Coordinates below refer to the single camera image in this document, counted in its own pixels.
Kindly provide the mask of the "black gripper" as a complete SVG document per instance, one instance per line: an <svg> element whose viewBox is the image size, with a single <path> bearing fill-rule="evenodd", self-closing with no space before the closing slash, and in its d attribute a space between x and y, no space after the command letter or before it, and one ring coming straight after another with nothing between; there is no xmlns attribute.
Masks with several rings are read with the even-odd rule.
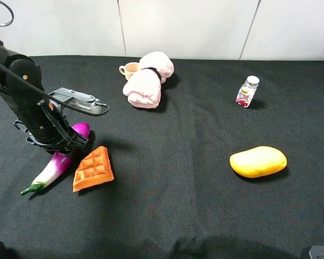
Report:
<svg viewBox="0 0 324 259"><path fill-rule="evenodd" d="M13 124L25 133L25 142L50 154L58 151L68 155L88 143L88 137L77 133L63 115L48 107L19 108L13 112L18 117Z"/></svg>

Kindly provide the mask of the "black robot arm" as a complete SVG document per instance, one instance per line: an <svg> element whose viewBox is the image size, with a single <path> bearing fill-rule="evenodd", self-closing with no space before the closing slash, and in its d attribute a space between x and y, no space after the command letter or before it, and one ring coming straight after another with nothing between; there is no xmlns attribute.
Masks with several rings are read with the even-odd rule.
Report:
<svg viewBox="0 0 324 259"><path fill-rule="evenodd" d="M45 96L42 71L31 58L7 50L0 41L0 96L17 116L14 126L26 142L52 154L84 148L88 138L66 120L61 106Z"/></svg>

